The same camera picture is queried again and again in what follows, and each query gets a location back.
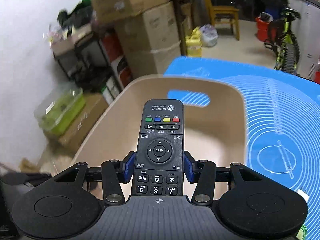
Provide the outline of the black TV remote control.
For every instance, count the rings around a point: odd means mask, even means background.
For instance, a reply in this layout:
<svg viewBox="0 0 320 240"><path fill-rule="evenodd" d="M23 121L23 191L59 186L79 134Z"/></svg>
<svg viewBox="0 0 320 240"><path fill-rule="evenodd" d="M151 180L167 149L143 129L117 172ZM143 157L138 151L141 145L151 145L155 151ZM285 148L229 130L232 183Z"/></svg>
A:
<svg viewBox="0 0 320 240"><path fill-rule="evenodd" d="M183 193L184 105L179 100L145 103L131 195L176 197Z"/></svg>

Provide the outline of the small white box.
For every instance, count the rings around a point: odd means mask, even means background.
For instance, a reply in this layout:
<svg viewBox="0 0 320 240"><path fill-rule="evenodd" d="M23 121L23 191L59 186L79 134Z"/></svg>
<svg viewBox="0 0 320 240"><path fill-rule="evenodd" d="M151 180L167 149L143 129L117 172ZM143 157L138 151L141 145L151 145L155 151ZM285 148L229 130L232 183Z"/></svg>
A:
<svg viewBox="0 0 320 240"><path fill-rule="evenodd" d="M308 202L308 200L309 200L309 195L308 194L306 194L301 189L298 189L297 193L305 200L306 203Z"/></svg>

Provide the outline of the floor cardboard box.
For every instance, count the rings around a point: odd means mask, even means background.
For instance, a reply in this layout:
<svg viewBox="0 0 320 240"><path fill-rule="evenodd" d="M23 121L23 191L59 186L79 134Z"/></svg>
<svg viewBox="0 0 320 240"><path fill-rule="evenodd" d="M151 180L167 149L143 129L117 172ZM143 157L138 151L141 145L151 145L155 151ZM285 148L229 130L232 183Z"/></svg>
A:
<svg viewBox="0 0 320 240"><path fill-rule="evenodd" d="M87 135L108 108L105 98L101 94L85 94L86 104L78 116L73 120L58 142L70 152L76 153Z"/></svg>

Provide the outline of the green lidded plastic container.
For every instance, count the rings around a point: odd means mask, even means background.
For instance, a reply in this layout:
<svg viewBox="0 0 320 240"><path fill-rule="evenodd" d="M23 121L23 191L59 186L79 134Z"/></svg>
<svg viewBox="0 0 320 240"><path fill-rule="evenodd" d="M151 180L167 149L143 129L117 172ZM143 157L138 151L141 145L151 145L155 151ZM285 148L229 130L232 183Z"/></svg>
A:
<svg viewBox="0 0 320 240"><path fill-rule="evenodd" d="M34 117L39 127L54 136L61 136L86 104L82 88L72 83L56 87L39 104Z"/></svg>

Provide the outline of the blue silicone baking mat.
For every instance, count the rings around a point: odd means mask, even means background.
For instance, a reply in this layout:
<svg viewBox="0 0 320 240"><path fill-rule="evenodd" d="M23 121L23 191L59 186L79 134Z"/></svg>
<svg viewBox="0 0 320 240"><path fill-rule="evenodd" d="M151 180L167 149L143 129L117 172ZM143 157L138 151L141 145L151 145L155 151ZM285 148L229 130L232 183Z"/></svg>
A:
<svg viewBox="0 0 320 240"><path fill-rule="evenodd" d="M307 239L319 239L319 85L252 64L179 57L167 75L223 82L244 97L248 167L309 195Z"/></svg>

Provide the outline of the beige plastic storage basket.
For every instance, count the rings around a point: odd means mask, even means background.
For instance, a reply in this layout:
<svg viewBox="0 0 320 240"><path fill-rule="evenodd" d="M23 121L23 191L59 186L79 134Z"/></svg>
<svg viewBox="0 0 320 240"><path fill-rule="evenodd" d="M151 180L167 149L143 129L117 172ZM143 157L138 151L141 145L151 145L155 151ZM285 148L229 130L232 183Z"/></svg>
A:
<svg viewBox="0 0 320 240"><path fill-rule="evenodd" d="M149 75L132 81L97 121L77 151L73 163L100 166L124 159L137 148L144 104L167 99L172 90L206 94L209 103L184 104L184 148L196 160L217 166L243 163L246 155L246 118L242 95L212 80Z"/></svg>

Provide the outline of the black metal shelf rack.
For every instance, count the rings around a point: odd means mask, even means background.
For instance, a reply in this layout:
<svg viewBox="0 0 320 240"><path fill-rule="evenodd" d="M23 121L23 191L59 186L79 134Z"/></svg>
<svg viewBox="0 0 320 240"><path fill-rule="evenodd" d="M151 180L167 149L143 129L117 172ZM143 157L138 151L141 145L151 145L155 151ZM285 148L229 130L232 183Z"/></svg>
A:
<svg viewBox="0 0 320 240"><path fill-rule="evenodd" d="M50 38L50 48L60 68L72 80L76 71L104 68L110 72L120 89L123 85L113 69L111 60L97 33L90 24L79 29L72 29L72 34L65 39L58 39L57 34Z"/></svg>

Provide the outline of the green black bicycle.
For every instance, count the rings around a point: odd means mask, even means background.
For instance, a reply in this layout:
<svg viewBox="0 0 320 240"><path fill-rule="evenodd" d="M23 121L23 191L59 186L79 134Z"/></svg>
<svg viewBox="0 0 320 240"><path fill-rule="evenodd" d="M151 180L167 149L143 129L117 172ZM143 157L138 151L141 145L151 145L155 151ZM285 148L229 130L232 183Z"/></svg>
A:
<svg viewBox="0 0 320 240"><path fill-rule="evenodd" d="M292 22L301 19L301 16L298 11L289 7L287 0L273 1L278 4L279 18L268 24L264 46L276 55L275 70L296 75L300 48L292 31Z"/></svg>

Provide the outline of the yellow detergent jug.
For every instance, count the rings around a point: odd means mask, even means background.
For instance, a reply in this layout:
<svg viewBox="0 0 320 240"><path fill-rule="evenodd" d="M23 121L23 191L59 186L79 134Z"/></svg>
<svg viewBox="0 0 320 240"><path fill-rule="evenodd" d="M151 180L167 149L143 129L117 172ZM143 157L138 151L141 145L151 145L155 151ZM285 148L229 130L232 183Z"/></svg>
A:
<svg viewBox="0 0 320 240"><path fill-rule="evenodd" d="M194 28L192 33L185 37L185 44L189 57L202 57L202 41L199 27Z"/></svg>

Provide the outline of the white plastic bag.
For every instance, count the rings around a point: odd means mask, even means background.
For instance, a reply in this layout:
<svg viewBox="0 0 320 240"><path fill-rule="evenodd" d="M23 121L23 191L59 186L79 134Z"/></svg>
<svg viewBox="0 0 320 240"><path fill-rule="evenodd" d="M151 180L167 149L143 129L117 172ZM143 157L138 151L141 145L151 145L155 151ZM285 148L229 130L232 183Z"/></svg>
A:
<svg viewBox="0 0 320 240"><path fill-rule="evenodd" d="M217 30L210 24L205 24L200 28L201 41L205 47L214 47L217 44Z"/></svg>

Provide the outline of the red plastic bucket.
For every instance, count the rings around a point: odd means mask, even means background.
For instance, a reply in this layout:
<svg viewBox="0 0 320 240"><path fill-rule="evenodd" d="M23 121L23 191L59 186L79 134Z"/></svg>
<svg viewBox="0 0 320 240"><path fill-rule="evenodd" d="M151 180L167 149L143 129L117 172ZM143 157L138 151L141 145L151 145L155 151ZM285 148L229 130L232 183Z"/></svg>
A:
<svg viewBox="0 0 320 240"><path fill-rule="evenodd" d="M257 27L257 38L261 42L265 42L268 39L274 40L276 35L276 30L271 28L269 30L269 24L273 21L273 16L267 12L262 12L256 19L256 27Z"/></svg>

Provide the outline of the white chest freezer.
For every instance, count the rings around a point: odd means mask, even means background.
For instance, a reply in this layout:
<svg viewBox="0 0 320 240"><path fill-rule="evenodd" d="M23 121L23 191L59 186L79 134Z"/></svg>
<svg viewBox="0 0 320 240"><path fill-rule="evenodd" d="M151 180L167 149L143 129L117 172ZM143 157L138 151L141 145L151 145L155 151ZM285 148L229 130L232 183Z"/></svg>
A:
<svg viewBox="0 0 320 240"><path fill-rule="evenodd" d="M288 1L289 6L301 16L292 23L300 49L297 73L305 79L314 80L319 62L319 1Z"/></svg>

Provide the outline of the lower cardboard box stack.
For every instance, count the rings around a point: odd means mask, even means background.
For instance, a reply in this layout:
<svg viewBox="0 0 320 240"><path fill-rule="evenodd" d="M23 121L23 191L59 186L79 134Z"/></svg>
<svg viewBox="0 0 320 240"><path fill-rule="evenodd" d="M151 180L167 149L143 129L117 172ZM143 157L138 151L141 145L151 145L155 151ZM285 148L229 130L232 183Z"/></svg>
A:
<svg viewBox="0 0 320 240"><path fill-rule="evenodd" d="M172 2L121 20L115 30L135 79L164 74L172 61L181 56Z"/></svg>

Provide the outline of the wooden chair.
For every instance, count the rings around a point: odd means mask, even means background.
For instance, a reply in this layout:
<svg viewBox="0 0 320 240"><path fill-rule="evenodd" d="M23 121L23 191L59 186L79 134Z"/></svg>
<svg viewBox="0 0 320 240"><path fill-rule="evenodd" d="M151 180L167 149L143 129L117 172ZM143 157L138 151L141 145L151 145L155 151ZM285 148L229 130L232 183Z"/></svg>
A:
<svg viewBox="0 0 320 240"><path fill-rule="evenodd" d="M215 27L218 24L229 24L231 33L240 40L239 9L233 6L213 5L211 0L204 0L210 24Z"/></svg>

